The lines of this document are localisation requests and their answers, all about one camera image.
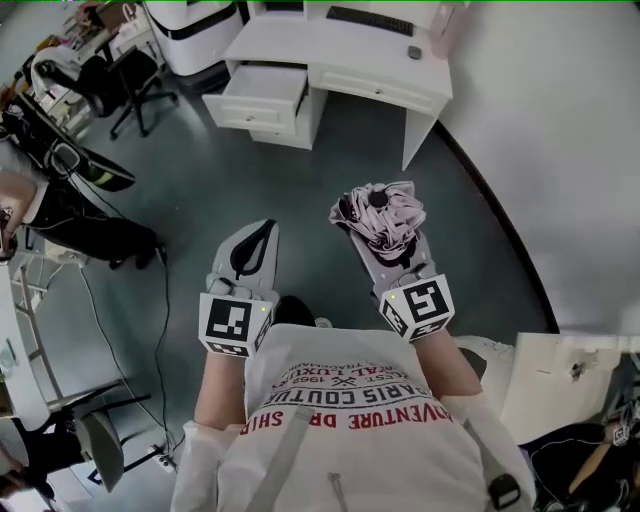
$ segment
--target black strap buckle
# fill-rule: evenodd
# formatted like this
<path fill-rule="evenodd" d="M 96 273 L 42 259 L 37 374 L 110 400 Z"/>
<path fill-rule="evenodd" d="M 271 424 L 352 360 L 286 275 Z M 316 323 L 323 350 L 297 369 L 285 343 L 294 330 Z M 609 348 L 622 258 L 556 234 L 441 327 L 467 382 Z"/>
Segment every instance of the black strap buckle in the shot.
<path fill-rule="evenodd" d="M 488 491 L 496 510 L 510 507 L 522 496 L 518 482 L 508 473 L 495 478 L 489 485 Z"/>

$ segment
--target black office chair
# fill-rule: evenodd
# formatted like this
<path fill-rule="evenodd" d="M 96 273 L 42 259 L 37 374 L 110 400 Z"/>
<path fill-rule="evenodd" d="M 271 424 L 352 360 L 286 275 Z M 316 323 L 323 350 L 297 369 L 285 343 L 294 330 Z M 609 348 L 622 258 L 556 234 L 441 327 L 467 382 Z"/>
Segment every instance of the black office chair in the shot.
<path fill-rule="evenodd" d="M 111 128 L 111 140 L 118 137 L 116 130 L 135 112 L 140 128 L 140 136 L 146 137 L 142 120 L 142 105 L 149 101 L 170 98 L 177 104 L 178 97 L 172 92 L 162 91 L 160 68 L 156 62 L 135 47 L 129 48 L 115 61 L 109 50 L 109 43 L 114 34 L 96 49 L 96 54 L 104 52 L 106 59 L 95 55 L 87 60 L 80 70 L 77 80 L 62 72 L 52 60 L 44 60 L 36 64 L 36 71 L 42 76 L 82 95 L 97 117 L 109 117 L 119 107 L 123 111 Z M 161 90 L 149 93 L 152 86 Z"/>

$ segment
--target black cable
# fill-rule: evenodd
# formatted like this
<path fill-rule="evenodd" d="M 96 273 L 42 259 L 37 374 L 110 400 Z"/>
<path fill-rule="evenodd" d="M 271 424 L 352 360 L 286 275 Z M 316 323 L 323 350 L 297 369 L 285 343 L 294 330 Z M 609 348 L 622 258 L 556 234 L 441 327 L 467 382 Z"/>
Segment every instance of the black cable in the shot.
<path fill-rule="evenodd" d="M 54 157 L 57 159 L 58 163 L 62 164 L 62 166 L 65 169 L 65 172 L 67 174 L 67 181 L 78 192 L 78 195 L 81 197 L 80 204 L 82 204 L 82 198 L 84 196 L 82 194 L 82 191 L 77 187 L 77 185 L 71 179 L 72 170 L 69 169 L 69 166 L 67 165 L 67 163 L 64 160 L 62 160 L 62 158 L 60 158 L 60 156 L 55 151 L 53 151 L 52 148 L 49 148 L 49 149 L 51 151 L 51 154 L 54 155 Z M 87 185 L 89 187 L 91 192 L 93 192 L 98 197 L 98 199 L 100 199 L 100 201 L 102 201 L 107 206 L 109 206 L 109 208 L 111 208 L 113 211 L 115 211 L 122 219 L 129 220 L 115 206 L 113 206 L 109 201 L 107 201 L 100 194 L 98 194 L 98 192 L 93 188 L 92 184 L 89 181 L 87 181 L 84 178 L 84 176 L 82 176 L 82 175 L 80 175 L 78 173 L 76 173 L 76 174 L 78 175 L 80 180 L 85 185 Z M 62 222 L 56 224 L 55 226 L 57 226 L 59 224 L 62 224 L 64 222 L 68 222 L 68 221 L 62 221 Z M 160 334 L 160 338 L 158 339 L 158 342 L 156 343 L 156 348 L 154 350 L 154 360 L 155 360 L 155 365 L 156 365 L 156 371 L 158 372 L 158 379 L 160 381 L 160 391 L 161 391 L 161 394 L 162 394 L 162 424 L 160 424 L 158 422 L 158 420 L 155 419 L 155 417 L 146 409 L 146 407 L 143 406 L 143 409 L 164 430 L 165 442 L 167 444 L 167 453 L 173 454 L 173 452 L 178 448 L 178 446 L 180 446 L 184 442 L 185 436 L 183 435 L 181 441 L 176 444 L 175 437 L 174 437 L 173 433 L 169 430 L 169 428 L 167 426 L 167 392 L 166 392 L 166 389 L 165 389 L 165 386 L 164 386 L 164 377 L 162 375 L 160 354 L 161 354 L 163 342 L 166 340 L 166 337 L 167 337 L 167 330 L 168 330 L 168 327 L 169 327 L 169 317 L 171 316 L 171 301 L 169 299 L 169 268 L 167 267 L 167 262 L 165 261 L 164 257 L 161 257 L 161 261 L 162 261 L 162 265 L 164 267 L 165 301 L 166 301 L 166 305 L 167 305 L 167 315 L 166 315 L 165 320 L 164 320 L 164 326 L 162 328 L 162 333 Z M 94 307 L 96 323 L 98 324 L 98 328 L 99 328 L 100 332 L 102 333 L 103 338 L 107 342 L 107 345 L 109 346 L 109 350 L 111 351 L 111 356 L 113 357 L 113 361 L 115 362 L 116 367 L 118 368 L 118 371 L 120 372 L 120 374 L 124 378 L 124 373 L 122 372 L 122 369 L 120 368 L 120 365 L 118 364 L 118 361 L 116 359 L 115 353 L 113 351 L 113 347 L 111 346 L 111 343 L 107 339 L 107 337 L 106 337 L 106 335 L 104 333 L 104 330 L 102 329 L 102 326 L 100 325 L 100 322 L 99 322 L 99 319 L 98 319 L 98 314 L 97 314 L 97 312 L 95 310 L 95 302 L 93 301 L 93 296 L 91 294 L 91 289 L 89 288 L 89 283 L 87 282 L 86 277 L 82 273 L 82 270 L 80 271 L 80 273 L 81 273 L 81 275 L 82 275 L 82 277 L 83 277 L 83 279 L 85 281 L 85 284 L 87 285 L 87 290 L 89 290 L 89 295 L 91 296 L 92 304 L 93 304 L 93 307 Z"/>
<path fill-rule="evenodd" d="M 84 284 L 87 288 L 87 291 L 89 292 L 89 298 L 90 298 L 90 302 L 91 302 L 91 307 L 93 310 L 93 314 L 94 314 L 94 318 L 96 321 L 96 325 L 98 326 L 98 330 L 100 331 L 100 334 L 102 335 L 102 338 L 104 339 L 105 343 L 107 344 L 107 347 L 109 347 L 109 352 L 111 352 L 111 357 L 113 358 L 113 362 L 116 366 L 116 368 L 118 369 L 118 372 L 120 373 L 120 376 L 122 377 L 122 382 L 124 383 L 125 387 L 127 388 L 127 391 L 129 391 L 129 394 L 131 395 L 132 398 L 135 398 L 135 393 L 133 392 L 133 390 L 131 389 L 131 387 L 129 386 L 129 383 L 127 382 L 127 378 L 124 374 L 124 372 L 122 371 L 122 368 L 120 366 L 120 363 L 118 362 L 118 358 L 116 357 L 115 351 L 113 350 L 113 346 L 111 345 L 111 342 L 109 341 L 109 338 L 107 338 L 107 335 L 104 331 L 104 328 L 102 327 L 102 324 L 100 322 L 100 318 L 98 316 L 98 310 L 96 308 L 96 303 L 95 303 L 95 298 L 93 296 L 93 292 L 91 291 L 91 287 L 89 286 L 89 282 L 87 281 L 87 277 L 84 275 L 84 272 L 82 271 L 81 267 L 78 267 L 78 270 L 80 271 L 80 276 L 82 277 L 82 280 L 84 281 Z M 158 425 L 160 428 L 162 428 L 165 432 L 165 438 L 168 442 L 169 439 L 171 439 L 171 442 L 175 445 L 175 438 L 173 436 L 173 433 L 169 432 L 169 430 L 167 429 L 167 425 L 166 423 L 161 423 L 160 421 L 158 421 L 156 419 L 156 417 L 151 414 L 151 412 L 149 411 L 149 409 L 147 409 L 144 404 L 142 404 L 142 402 L 138 402 L 138 406 L 140 408 L 142 408 L 142 410 L 144 410 L 147 415 L 153 420 L 153 422 Z M 167 444 L 167 454 L 168 453 L 173 453 L 173 450 L 171 449 L 171 446 L 169 444 Z"/>
<path fill-rule="evenodd" d="M 173 450 L 171 450 L 171 454 L 172 454 L 172 455 L 173 455 L 173 453 L 174 453 L 174 452 L 175 452 L 175 451 L 180 447 L 180 445 L 181 445 L 182 443 L 184 443 L 184 440 L 185 440 L 186 438 L 187 438 L 187 434 L 182 434 L 182 439 L 180 439 L 180 441 L 178 442 L 178 444 L 177 444 L 177 445 L 175 445 L 175 446 L 173 447 Z"/>
<path fill-rule="evenodd" d="M 171 316 L 171 302 L 169 300 L 169 268 L 167 267 L 166 261 L 162 259 L 162 265 L 164 267 L 164 276 L 165 276 L 165 301 L 167 304 L 167 316 L 164 320 L 164 327 L 162 328 L 162 334 L 160 334 L 160 338 L 156 343 L 156 348 L 153 353 L 153 357 L 156 363 L 156 371 L 158 372 L 158 378 L 160 380 L 160 391 L 162 393 L 162 424 L 165 428 L 165 437 L 167 441 L 167 450 L 171 450 L 171 445 L 169 444 L 169 429 L 167 428 L 167 392 L 164 387 L 164 378 L 162 376 L 162 365 L 160 362 L 160 352 L 162 349 L 162 344 L 164 340 L 167 338 L 167 330 L 169 327 L 169 317 Z"/>

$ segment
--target crumpled cloth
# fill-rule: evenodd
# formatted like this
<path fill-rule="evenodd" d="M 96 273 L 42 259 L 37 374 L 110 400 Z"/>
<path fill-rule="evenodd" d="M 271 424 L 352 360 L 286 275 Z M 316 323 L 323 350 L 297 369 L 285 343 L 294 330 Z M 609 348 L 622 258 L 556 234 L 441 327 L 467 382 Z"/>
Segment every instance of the crumpled cloth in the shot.
<path fill-rule="evenodd" d="M 380 193 L 386 194 L 386 204 Z M 331 208 L 329 221 L 356 231 L 373 252 L 391 261 L 402 256 L 416 238 L 416 230 L 427 216 L 422 207 L 414 197 L 411 181 L 368 183 L 345 194 Z"/>

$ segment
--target office chair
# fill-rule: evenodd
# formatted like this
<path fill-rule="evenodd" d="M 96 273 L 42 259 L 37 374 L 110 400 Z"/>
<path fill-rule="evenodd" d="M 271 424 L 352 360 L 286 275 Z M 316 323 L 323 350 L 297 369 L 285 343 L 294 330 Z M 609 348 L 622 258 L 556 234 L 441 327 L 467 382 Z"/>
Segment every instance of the office chair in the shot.
<path fill-rule="evenodd" d="M 77 80 L 63 73 L 52 60 L 37 63 L 35 69 L 41 76 L 82 95 L 97 117 L 109 117 L 119 107 L 123 107 L 110 130 L 111 140 L 118 137 L 118 127 L 133 112 L 138 120 L 140 136 L 146 137 L 149 132 L 142 120 L 142 105 L 162 98 L 170 98 L 177 104 L 178 97 L 172 92 L 162 91 L 160 68 L 151 57 L 137 48 L 129 48 L 114 61 L 109 43 L 115 35 L 96 49 L 96 54 L 104 52 L 105 58 L 98 55 L 89 58 L 82 65 Z M 161 92 L 149 93 L 152 86 Z"/>
<path fill-rule="evenodd" d="M 122 447 L 138 434 L 120 439 L 107 413 L 109 409 L 138 403 L 149 398 L 149 395 L 131 398 L 107 404 L 90 412 L 74 410 L 76 435 L 80 447 L 85 458 L 91 459 L 96 466 L 87 479 L 94 484 L 104 485 L 107 492 L 113 490 L 127 471 L 137 468 L 140 464 L 162 453 L 159 447 L 155 447 L 155 450 L 125 465 Z"/>

